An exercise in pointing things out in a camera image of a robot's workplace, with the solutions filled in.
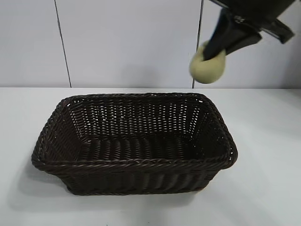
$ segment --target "white table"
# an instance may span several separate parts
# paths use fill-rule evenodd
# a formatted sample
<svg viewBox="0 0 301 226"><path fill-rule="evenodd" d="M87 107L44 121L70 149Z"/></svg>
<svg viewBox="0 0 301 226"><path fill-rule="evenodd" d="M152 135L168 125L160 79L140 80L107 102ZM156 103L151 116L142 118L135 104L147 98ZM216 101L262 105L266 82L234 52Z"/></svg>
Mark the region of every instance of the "white table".
<svg viewBox="0 0 301 226"><path fill-rule="evenodd" d="M220 110L236 164L199 193L75 196L31 165L56 104L89 93L199 92ZM1 226L300 226L301 90L0 88Z"/></svg>

